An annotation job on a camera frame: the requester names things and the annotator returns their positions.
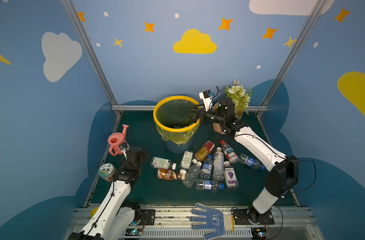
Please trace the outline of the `red yellow tea bottle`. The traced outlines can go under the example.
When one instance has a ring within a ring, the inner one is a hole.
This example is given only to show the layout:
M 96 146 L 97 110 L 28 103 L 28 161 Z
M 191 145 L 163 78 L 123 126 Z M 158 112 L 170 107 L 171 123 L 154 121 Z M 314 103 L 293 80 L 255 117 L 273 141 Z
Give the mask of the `red yellow tea bottle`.
M 194 158 L 202 162 L 213 151 L 215 144 L 212 141 L 207 141 L 195 154 Z

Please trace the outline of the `clear bottle red cap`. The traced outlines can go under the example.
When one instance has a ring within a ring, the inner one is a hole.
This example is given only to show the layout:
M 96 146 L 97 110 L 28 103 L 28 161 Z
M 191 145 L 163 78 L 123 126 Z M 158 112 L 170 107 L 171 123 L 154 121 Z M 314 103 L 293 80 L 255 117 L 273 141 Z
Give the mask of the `clear bottle red cap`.
M 220 144 L 227 161 L 229 161 L 231 164 L 237 163 L 239 161 L 239 157 L 234 149 L 224 140 L 220 141 Z

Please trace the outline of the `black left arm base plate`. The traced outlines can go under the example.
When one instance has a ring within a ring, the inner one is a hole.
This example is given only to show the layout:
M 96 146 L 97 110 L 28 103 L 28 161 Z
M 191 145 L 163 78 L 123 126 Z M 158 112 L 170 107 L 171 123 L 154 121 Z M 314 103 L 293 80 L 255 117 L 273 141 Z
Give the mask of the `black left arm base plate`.
M 155 222 L 155 213 L 156 211 L 154 209 L 142 209 L 138 226 L 153 226 Z

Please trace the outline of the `crushed bottle blue label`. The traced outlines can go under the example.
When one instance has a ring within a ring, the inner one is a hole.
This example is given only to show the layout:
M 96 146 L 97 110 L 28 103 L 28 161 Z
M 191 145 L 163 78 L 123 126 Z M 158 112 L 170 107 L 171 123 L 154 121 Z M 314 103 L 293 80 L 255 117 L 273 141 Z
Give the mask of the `crushed bottle blue label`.
M 265 170 L 266 169 L 266 167 L 262 164 L 262 162 L 260 160 L 249 157 L 246 154 L 240 154 L 239 162 L 252 169 L 256 169 L 256 170 Z

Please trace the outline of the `square bottle green label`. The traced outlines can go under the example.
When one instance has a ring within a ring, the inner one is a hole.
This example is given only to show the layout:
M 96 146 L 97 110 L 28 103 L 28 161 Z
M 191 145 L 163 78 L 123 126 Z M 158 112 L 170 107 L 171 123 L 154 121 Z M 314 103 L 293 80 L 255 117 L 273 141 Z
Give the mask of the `square bottle green label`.
M 152 157 L 150 161 L 150 166 L 155 169 L 166 169 L 166 170 L 175 170 L 176 163 L 173 163 L 169 159 L 163 159 L 159 157 Z

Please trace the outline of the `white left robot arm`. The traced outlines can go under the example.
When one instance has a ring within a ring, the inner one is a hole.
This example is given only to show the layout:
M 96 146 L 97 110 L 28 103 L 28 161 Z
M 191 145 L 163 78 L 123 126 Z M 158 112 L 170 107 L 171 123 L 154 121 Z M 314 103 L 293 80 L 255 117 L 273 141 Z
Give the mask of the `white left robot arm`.
M 138 181 L 141 166 L 150 155 L 141 147 L 126 151 L 125 161 L 113 175 L 113 182 L 97 212 L 78 233 L 71 233 L 69 240 L 117 240 L 127 227 L 141 217 L 140 204 L 126 200 Z

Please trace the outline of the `clear bottle white cap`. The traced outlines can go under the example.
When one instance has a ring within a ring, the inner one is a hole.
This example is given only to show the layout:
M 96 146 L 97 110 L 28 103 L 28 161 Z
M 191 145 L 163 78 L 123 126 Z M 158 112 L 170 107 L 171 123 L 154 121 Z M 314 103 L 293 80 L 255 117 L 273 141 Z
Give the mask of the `clear bottle white cap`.
M 190 167 L 189 171 L 185 175 L 185 179 L 182 181 L 182 184 L 187 187 L 191 188 L 193 184 L 196 182 L 196 179 L 201 173 L 201 162 L 197 162 L 193 166 Z

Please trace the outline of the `tall bottle white label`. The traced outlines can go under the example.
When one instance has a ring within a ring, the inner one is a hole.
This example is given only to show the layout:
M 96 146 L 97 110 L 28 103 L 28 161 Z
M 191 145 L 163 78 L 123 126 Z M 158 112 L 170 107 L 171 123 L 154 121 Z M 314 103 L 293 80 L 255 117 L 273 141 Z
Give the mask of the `tall bottle white label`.
M 224 180 L 224 154 L 221 147 L 217 147 L 214 154 L 213 179 L 218 182 Z

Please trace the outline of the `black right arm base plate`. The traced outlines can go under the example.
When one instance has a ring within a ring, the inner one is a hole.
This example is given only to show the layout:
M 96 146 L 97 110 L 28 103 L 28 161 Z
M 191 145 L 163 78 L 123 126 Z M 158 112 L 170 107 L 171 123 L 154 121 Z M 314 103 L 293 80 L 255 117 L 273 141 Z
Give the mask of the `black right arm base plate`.
M 234 217 L 236 225 L 273 225 L 275 223 L 271 210 L 260 214 L 254 209 L 238 209 L 233 207 L 231 208 L 231 214 Z

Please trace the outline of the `purple grape label bottle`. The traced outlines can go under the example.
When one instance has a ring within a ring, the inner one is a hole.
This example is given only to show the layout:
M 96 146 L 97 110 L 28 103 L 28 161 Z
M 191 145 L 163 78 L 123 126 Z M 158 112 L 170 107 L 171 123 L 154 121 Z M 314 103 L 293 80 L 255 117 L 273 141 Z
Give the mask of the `purple grape label bottle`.
M 239 187 L 235 169 L 229 161 L 224 162 L 224 177 L 228 189 L 236 189 Z

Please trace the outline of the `brown drink bottle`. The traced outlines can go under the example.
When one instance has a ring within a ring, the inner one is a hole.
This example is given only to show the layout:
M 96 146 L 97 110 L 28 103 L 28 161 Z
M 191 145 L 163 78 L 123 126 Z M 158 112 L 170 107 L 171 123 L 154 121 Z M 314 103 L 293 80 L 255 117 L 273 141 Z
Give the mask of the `brown drink bottle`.
M 185 175 L 184 174 L 177 174 L 172 170 L 168 170 L 168 169 L 158 169 L 157 170 L 157 174 L 156 177 L 158 179 L 161 180 L 184 180 L 185 179 Z

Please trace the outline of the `square clear bottle white label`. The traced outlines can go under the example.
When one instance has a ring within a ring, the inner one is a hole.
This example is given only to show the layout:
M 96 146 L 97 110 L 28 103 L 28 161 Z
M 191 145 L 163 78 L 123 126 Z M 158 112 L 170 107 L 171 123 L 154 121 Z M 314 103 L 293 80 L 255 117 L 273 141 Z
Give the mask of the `square clear bottle white label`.
M 191 151 L 185 151 L 180 162 L 180 168 L 183 170 L 188 170 L 191 166 L 194 153 Z

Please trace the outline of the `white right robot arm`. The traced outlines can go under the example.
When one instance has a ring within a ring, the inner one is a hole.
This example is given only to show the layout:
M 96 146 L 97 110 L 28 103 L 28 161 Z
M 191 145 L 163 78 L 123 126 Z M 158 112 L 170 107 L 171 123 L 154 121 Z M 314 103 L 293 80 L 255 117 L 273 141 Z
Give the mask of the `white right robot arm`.
M 256 222 L 265 216 L 272 206 L 299 182 L 300 161 L 287 156 L 261 139 L 242 119 L 230 114 L 230 107 L 206 110 L 205 107 L 187 110 L 186 115 L 194 122 L 208 120 L 218 123 L 222 131 L 249 150 L 269 172 L 264 188 L 249 207 L 249 218 Z

